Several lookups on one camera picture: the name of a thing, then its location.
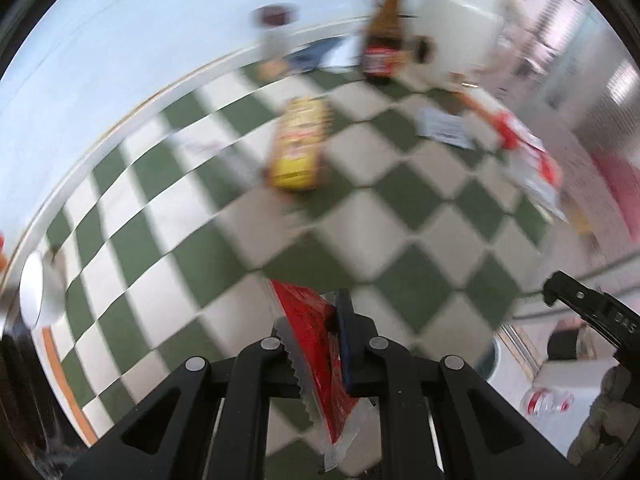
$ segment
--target green checkered tile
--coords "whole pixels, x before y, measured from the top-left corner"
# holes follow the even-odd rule
[[[389,171],[374,185],[374,189],[400,219],[414,230],[424,224],[443,202],[439,193],[407,164]]]
[[[64,241],[69,238],[71,234],[71,227],[69,227],[69,222],[66,219],[65,212],[61,209],[56,217],[53,219],[53,222],[47,228],[47,239],[49,240],[49,246],[57,251]]]
[[[104,192],[111,187],[111,184],[116,181],[125,167],[126,163],[119,148],[111,150],[111,152],[98,163],[94,168],[93,174],[100,194],[104,194]]]
[[[198,101],[195,92],[181,97],[162,111],[169,125],[174,130],[181,130],[207,115]]]
[[[415,123],[392,108],[373,118],[370,124],[403,152],[421,142],[416,135]]]
[[[241,71],[256,88],[264,86],[256,64]],[[126,158],[117,147],[92,171],[95,191],[65,205],[48,227],[48,243],[61,248],[70,280],[68,330],[54,330],[54,339],[66,337],[59,343],[71,348],[63,370],[78,403],[99,396],[85,410],[90,421],[100,405],[120,420],[134,400],[193,355],[218,360],[238,352],[244,339],[239,343],[233,334],[247,340],[268,335],[270,307],[258,275],[318,292],[352,288],[354,304],[374,318],[380,333],[422,354],[446,351],[447,337],[434,338],[433,331],[462,323],[461,333],[482,334],[463,345],[473,358],[489,326],[504,318],[517,283],[534,266],[546,217],[513,191],[508,209],[514,213],[503,211],[494,198],[505,189],[495,181],[501,174],[481,171],[481,161],[491,156],[483,150],[438,145],[438,151],[417,137],[405,114],[427,101],[408,89],[408,79],[372,89],[357,72],[298,77],[331,92],[336,105],[319,189],[284,195],[256,184],[262,179],[252,157],[267,152],[269,132],[261,127],[273,119],[264,89],[237,98],[244,88],[226,95],[217,86],[199,95],[231,102],[215,112],[211,127],[224,123],[225,131],[235,130],[227,142],[237,137],[238,148],[211,150],[206,159],[201,152],[190,155],[187,143],[172,151],[154,139],[135,156],[128,146]],[[426,96],[457,112],[457,98],[442,91]],[[211,103],[192,92],[165,108],[162,122],[180,130],[206,117],[205,105]],[[351,131],[351,125],[360,129]],[[258,128],[261,135],[253,136]],[[364,142],[369,145],[360,149]],[[243,151],[248,145],[250,156]],[[181,164],[197,164],[181,167],[174,152]],[[125,170],[126,178],[119,178]],[[82,218],[77,226],[70,213]],[[107,233],[108,258],[98,254]],[[70,236],[77,253],[74,243],[65,243]],[[254,270],[260,272],[248,274]],[[255,315],[248,316],[252,309]],[[302,402],[277,399],[273,406],[270,431],[280,436],[271,437],[266,478],[316,476],[321,457]],[[95,421],[100,434],[109,417]],[[339,469],[328,475],[344,477]]]
[[[268,123],[275,117],[273,112],[262,104],[254,94],[249,94],[224,108],[220,108],[219,113],[235,128],[239,137],[264,123]]]

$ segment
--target light blue wall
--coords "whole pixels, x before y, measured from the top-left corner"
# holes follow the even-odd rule
[[[21,231],[92,143],[184,74],[257,40],[250,13],[291,2],[300,27],[361,0],[58,0],[0,80],[0,230]]]

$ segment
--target checkered tablecloth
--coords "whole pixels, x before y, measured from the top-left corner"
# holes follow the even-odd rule
[[[262,186],[276,117],[288,99],[321,94],[334,108],[324,186],[299,196]],[[425,106],[462,114],[475,150],[416,136]],[[547,228],[503,176],[497,145],[410,67],[376,87],[320,71],[264,84],[250,65],[153,117],[78,186],[41,244],[67,285],[54,341],[98,436],[186,358],[232,356],[267,336],[264,276],[348,286],[382,335],[475,362]],[[379,459],[375,414],[368,424],[331,476]],[[314,476],[317,441],[300,403],[276,400],[267,478]]]

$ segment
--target silver metal object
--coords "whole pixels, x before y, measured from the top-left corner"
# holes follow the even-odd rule
[[[448,355],[444,358],[444,365],[450,370],[460,370],[465,365],[465,362],[460,356]]]
[[[265,337],[260,346],[265,350],[275,350],[280,347],[280,340],[277,337]]]
[[[194,357],[189,357],[187,359],[187,362],[185,362],[184,366],[190,372],[199,372],[204,368],[205,364],[206,362],[202,357],[194,356]]]
[[[387,341],[384,337],[377,335],[369,339],[369,346],[374,350],[384,350],[389,346],[389,341]]]

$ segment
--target red plastic bag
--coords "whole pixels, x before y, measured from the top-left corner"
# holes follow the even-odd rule
[[[369,399],[344,390],[335,307],[310,288],[271,280],[278,336],[289,353],[311,420],[323,428],[324,469],[344,458],[367,412]]]

